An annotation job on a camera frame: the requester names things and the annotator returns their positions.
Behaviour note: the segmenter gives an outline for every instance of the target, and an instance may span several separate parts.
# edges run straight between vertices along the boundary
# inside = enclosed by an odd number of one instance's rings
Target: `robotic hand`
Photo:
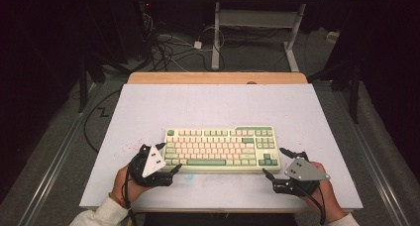
[[[266,169],[262,169],[265,177],[271,180],[274,192],[292,194],[299,197],[307,196],[311,195],[318,188],[319,180],[330,178],[327,174],[309,163],[308,156],[305,152],[296,154],[284,148],[280,148],[280,151],[295,160],[284,172],[290,179],[275,178]]]
[[[178,165],[170,172],[160,172],[165,166],[165,162],[158,150],[163,148],[165,143],[150,147],[142,145],[139,153],[136,154],[129,163],[129,171],[136,184],[151,186],[170,186],[173,176],[178,173],[182,165]]]

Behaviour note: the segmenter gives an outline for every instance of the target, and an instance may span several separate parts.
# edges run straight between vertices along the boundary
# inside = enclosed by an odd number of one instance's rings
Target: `keyboard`
[[[187,172],[279,172],[280,160],[270,126],[233,129],[167,129],[164,171],[182,164]]]

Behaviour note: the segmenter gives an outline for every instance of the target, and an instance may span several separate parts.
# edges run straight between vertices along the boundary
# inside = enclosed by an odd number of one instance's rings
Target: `space bar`
[[[225,166],[226,160],[188,160],[188,166]]]

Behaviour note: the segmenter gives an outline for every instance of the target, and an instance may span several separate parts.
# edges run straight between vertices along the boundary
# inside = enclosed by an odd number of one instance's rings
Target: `white sleeve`
[[[70,226],[117,226],[127,216],[128,210],[107,197],[96,211],[79,213]]]
[[[349,213],[343,218],[327,224],[327,226],[359,226],[359,224],[356,222],[355,218],[353,218],[353,215]]]

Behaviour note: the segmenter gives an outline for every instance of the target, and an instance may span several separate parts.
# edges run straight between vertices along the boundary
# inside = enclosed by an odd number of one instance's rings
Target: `table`
[[[245,84],[250,81],[258,84]],[[244,120],[245,112],[257,113],[257,110],[260,114]],[[90,209],[99,206],[112,188],[117,170],[130,161],[142,144],[162,142],[166,128],[204,124],[273,126],[280,147],[293,152],[306,151],[311,160],[323,163],[345,210],[363,207],[316,93],[304,76],[241,72],[132,74],[121,92],[80,206]],[[280,161],[285,170],[292,159],[282,156]],[[275,176],[286,178],[282,170]],[[173,181],[170,187],[147,191],[132,207],[144,212],[308,210],[295,196],[275,194],[263,173],[180,172]]]
[[[220,56],[220,26],[246,26],[246,27],[268,27],[268,28],[291,28],[291,35],[288,42],[283,43],[285,55],[291,71],[299,71],[296,59],[293,54],[293,44],[299,31],[300,22],[306,4],[300,4],[297,12],[272,12],[272,11],[250,11],[250,10],[222,10],[220,2],[216,2],[215,23],[214,23],[214,45],[212,53],[212,65],[214,70],[219,69]]]

